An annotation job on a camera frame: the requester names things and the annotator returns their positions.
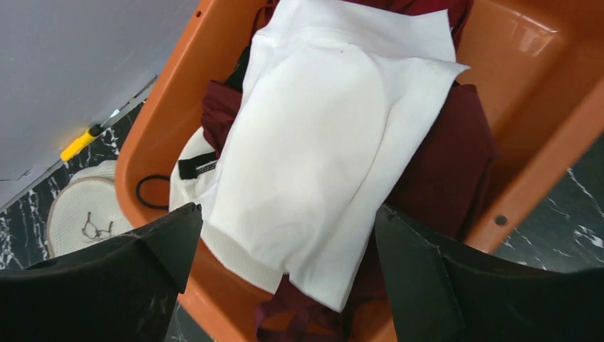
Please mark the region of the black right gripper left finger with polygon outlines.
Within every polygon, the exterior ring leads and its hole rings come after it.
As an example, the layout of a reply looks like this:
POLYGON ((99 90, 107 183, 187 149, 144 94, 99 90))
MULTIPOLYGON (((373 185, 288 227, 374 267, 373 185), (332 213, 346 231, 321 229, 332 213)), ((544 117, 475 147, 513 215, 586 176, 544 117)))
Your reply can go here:
POLYGON ((1 272, 3 341, 163 341, 202 229, 189 203, 130 232, 1 272))

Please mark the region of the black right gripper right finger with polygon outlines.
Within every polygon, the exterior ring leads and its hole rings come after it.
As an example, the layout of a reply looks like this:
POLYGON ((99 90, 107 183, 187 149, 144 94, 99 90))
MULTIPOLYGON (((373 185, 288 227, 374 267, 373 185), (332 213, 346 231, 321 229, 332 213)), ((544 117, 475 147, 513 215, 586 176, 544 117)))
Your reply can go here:
POLYGON ((480 252, 381 207, 374 233, 399 341, 601 341, 603 270, 480 252))

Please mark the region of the maroon bra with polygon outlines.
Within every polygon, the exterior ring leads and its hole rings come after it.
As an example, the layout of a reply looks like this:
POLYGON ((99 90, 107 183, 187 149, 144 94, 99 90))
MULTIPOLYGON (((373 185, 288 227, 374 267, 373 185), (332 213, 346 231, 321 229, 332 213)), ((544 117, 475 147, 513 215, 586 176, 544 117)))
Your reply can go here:
MULTIPOLYGON (((265 7, 266 25, 279 2, 265 7)), ((408 16, 444 9, 455 51, 472 9, 470 1, 347 2, 408 16)), ((211 81, 207 86, 200 130, 211 160, 204 163, 195 196, 198 203, 209 187, 241 107, 251 42, 258 30, 254 30, 232 75, 224 82, 211 81)), ((448 237, 458 237, 475 220, 495 157, 495 142, 476 88, 461 85, 455 78, 439 115, 382 205, 400 209, 448 237)), ((373 228, 342 311, 309 298, 287 275, 283 275, 276 292, 270 295, 270 299, 255 305, 252 312, 255 341, 346 341, 356 308, 385 295, 373 228)))

